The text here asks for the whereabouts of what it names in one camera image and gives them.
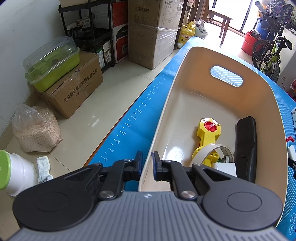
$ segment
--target glass door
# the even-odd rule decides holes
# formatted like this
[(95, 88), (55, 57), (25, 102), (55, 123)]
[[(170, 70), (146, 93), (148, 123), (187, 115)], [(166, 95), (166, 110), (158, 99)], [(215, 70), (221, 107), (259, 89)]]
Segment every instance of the glass door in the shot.
[(253, 0), (209, 0), (209, 9), (232, 18), (229, 25), (242, 32), (252, 2)]

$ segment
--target cloth rag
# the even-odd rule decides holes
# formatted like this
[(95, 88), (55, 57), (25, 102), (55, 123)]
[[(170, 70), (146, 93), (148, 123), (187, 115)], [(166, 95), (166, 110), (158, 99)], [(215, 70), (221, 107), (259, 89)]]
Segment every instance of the cloth rag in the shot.
[(38, 165), (38, 184), (50, 181), (53, 176), (49, 174), (50, 164), (47, 156), (37, 158)]

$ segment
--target red clamp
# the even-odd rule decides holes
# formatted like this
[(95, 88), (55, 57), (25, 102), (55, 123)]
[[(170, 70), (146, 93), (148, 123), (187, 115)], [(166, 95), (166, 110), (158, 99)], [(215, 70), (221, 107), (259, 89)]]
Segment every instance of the red clamp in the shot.
[(295, 140), (294, 140), (293, 137), (289, 136), (289, 137), (286, 139), (286, 142), (288, 142), (288, 141), (292, 141), (292, 142), (294, 142)]

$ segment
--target white tape roll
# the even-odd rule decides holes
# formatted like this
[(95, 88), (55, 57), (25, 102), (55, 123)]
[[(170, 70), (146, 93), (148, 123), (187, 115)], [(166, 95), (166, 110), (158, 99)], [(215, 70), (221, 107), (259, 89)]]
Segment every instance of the white tape roll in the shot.
[(192, 166), (193, 163), (203, 163), (204, 160), (206, 159), (206, 157), (208, 155), (210, 155), (214, 150), (216, 149), (221, 149), (226, 162), (234, 162), (234, 158), (233, 158), (233, 153), (232, 151), (222, 145), (222, 144), (208, 144), (206, 146), (204, 146), (196, 155), (195, 157), (192, 159), (191, 163), (190, 163), (190, 167)]

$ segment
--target white bucket with green lid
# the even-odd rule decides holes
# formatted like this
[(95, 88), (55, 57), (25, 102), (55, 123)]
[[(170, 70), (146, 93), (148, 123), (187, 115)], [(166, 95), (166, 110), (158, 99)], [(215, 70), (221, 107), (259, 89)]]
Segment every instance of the white bucket with green lid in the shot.
[(0, 150), (0, 190), (11, 196), (37, 184), (34, 165), (17, 154)]

